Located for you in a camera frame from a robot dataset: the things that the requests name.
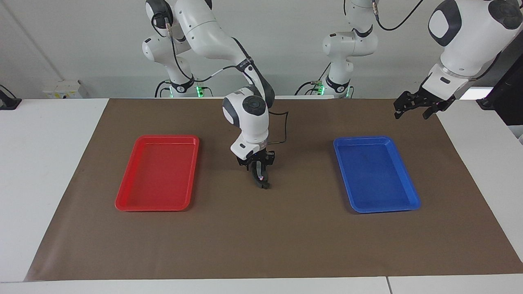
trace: electrical outlet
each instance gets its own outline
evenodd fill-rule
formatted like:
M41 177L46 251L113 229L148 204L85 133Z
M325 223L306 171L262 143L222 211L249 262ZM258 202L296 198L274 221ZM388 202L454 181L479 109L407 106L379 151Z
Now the electrical outlet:
M65 80L54 85L48 85L43 93L49 99L82 99L89 97L89 93L78 80Z

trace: black cable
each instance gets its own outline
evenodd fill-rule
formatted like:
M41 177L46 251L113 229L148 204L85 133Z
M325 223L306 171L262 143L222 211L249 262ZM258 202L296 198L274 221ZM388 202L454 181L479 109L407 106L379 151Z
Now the black cable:
M156 26L154 25L154 20L156 19L156 16L157 15L163 15L161 12L158 12L158 13L155 13L153 15L153 17L151 17L151 26L153 26L153 29L158 33L158 35L160 35L162 38L165 38L166 36L162 35L157 29L156 29Z
M154 25L154 20L157 18L157 16L162 16L163 14L162 13L156 13L153 15L153 17L151 18L151 26L153 26L153 29L158 33L158 35L160 35L162 38L165 38L166 36L162 35L157 29L156 29L156 26ZM182 69L181 69L181 66L178 62L178 57L176 56L176 49L175 49L175 45L174 45L174 38L172 37L169 37L170 38L170 42L171 42L171 45L173 47L173 55L174 55L174 60L176 61L176 66L178 67L178 69L181 71L181 73L184 75L184 77L188 78L189 80L193 80L194 79L194 76L188 76ZM207 78L203 79L203 80L194 80L196 83L203 83L203 82L206 82L208 80L210 80L212 77L214 77L215 75L217 75L218 73L226 70L226 69L231 69L231 68L236 68L236 66L234 65L230 65L230 66L226 66L224 68L222 68L221 70L213 73L212 75L208 76Z
M384 26L381 25L381 22L380 22L380 17L379 17L379 14L376 14L375 17L376 17L376 21L378 22L378 25L380 26L380 28L382 28L383 30L385 31L393 31L393 30L396 30L398 29L400 26L402 26L410 17L411 15L414 13L414 11L416 11L416 9L418 9L418 7L421 5L421 3L423 3L424 0L419 0L418 4L416 4L416 6L414 6L414 8L412 9L412 11L407 15L407 17L405 17L405 19L397 26L395 26L394 28L386 28ZM377 3L376 3L376 0L372 0L372 3L376 5L377 7Z
M176 66L178 67L178 69L180 70L180 72L184 75L184 77L188 78L189 80L190 80L190 79L194 79L194 76L193 76L193 77L188 76L188 75L187 75L187 74L186 74L186 73L181 69L181 66L180 66L180 64L178 63L178 57L176 56L176 49L175 49L175 47L174 47L174 38L171 38L171 37L170 37L170 43L171 43L171 45L172 45L172 47L173 47L173 55L174 55L174 61L176 61ZM226 67L220 69L219 71L217 71L217 72L211 74L211 75L208 76L207 78L204 78L203 80L194 80L194 81L195 81L196 83L203 83L203 82L206 82L206 81L210 80L212 77L214 77L215 75L221 73L222 71L227 70L227 69L232 69L232 68L236 68L236 66L235 66L235 65L229 65L229 66L226 66Z
M289 112L286 111L286 112L282 112L282 113L279 114L277 112L269 111L269 113L272 114L272 115L275 115L275 116L285 115L285 139L283 141L269 142L269 143L267 143L267 145L283 144L283 143L287 142L287 118L289 118Z
M307 92L305 92L304 95L307 95L308 92L311 92L311 95L312 95L312 92L313 92L313 91L317 91L317 90L318 90L318 89L316 89L316 88L308 89Z
M491 65L489 65L488 68L482 74L480 74L477 77L471 78L470 81L471 82L475 82L475 81L481 79L482 77L484 77L492 69L492 67L494 66L494 63L496 63L496 61L499 59L500 55L501 55L501 52L496 55L496 58L494 58L494 60L492 61Z
M158 84L158 86L156 86L156 91L154 92L154 98L158 98L158 91L160 91L160 87L163 85L163 84L168 84L167 81L162 81L161 83Z
M162 97L162 92L165 91L165 90L170 91L170 88L163 88L163 89L161 89L161 90L160 90L160 98Z
M9 89L6 88L4 85L0 85L0 87L4 88L6 91L8 91L9 94L11 94L11 95L13 96L13 98L17 99L16 96L15 96L15 94L13 94L13 92L9 91Z
M209 91L211 92L211 96L214 97L214 94L212 93L212 89L209 88L209 87L202 87L202 89L209 89Z
M307 86L307 85L314 85L314 82L306 82L304 83L303 85L301 85L297 90L296 90L296 93L294 94L295 96L300 92L301 89L303 89L303 87Z
M323 78L323 75L327 72L329 66L332 64L332 62L329 62L329 64L327 65L327 67L325 68L325 70L323 71L322 75L320 76L320 78L318 78L318 81L321 81L322 78Z

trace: brown paper mat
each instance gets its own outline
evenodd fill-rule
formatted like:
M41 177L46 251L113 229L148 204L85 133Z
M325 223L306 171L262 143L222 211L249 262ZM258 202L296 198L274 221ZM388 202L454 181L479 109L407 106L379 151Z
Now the brown paper mat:
M289 141L275 145L270 190L229 151L239 131L220 100L110 100L26 280L286 278L523 273L523 265L436 116L401 120L392 100L279 100ZM283 118L271 117L281 140ZM134 141L195 134L185 212L129 213L114 201ZM419 210L357 214L333 140L388 135Z

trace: green indicator light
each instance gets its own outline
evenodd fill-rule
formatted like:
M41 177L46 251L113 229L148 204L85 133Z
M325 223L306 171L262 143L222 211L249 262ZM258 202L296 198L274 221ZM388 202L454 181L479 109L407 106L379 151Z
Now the green indicator light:
M354 87L349 86L349 89L347 90L347 95L345 95L345 98L352 98L354 94Z
M199 86L196 86L196 93L198 93L198 97L203 97L203 89Z

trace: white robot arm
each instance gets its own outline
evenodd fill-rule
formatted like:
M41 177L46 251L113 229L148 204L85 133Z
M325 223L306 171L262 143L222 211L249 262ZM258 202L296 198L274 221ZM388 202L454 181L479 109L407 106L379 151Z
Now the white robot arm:
M175 40L175 49L176 54L180 54L189 50L190 46L187 41L180 42ZM195 97L197 95L194 87L195 79L187 78L176 65L172 45L168 37L150 36L142 42L142 51L149 60L157 62L167 69L170 79L170 91L174 97ZM187 60L178 57L178 64L184 73L191 72Z
M428 107L425 119L445 111L456 99L454 93L519 34L519 7L518 0L445 0L436 7L428 29L445 50L418 92L405 91L394 102L396 119L417 107Z
M371 55L378 47L378 37L372 33L372 0L349 0L345 11L353 30L332 33L323 40L323 52L331 58L331 69L322 80L324 94L337 98L344 97L349 88L354 70L349 57Z
M227 95L222 109L226 119L242 131L232 144L231 151L241 165L247 166L247 169L252 167L257 184L268 188L265 167L274 161L274 152L266 151L268 109L274 103L275 93L240 42L221 29L211 8L211 0L176 0L171 4L164 0L146 0L151 23L159 35L169 36L173 47L176 42L180 46L187 42L200 56L229 60L247 79L249 85ZM180 62L176 54L182 50L176 52L169 62L172 64L174 61L179 73L188 78L181 64L178 67Z

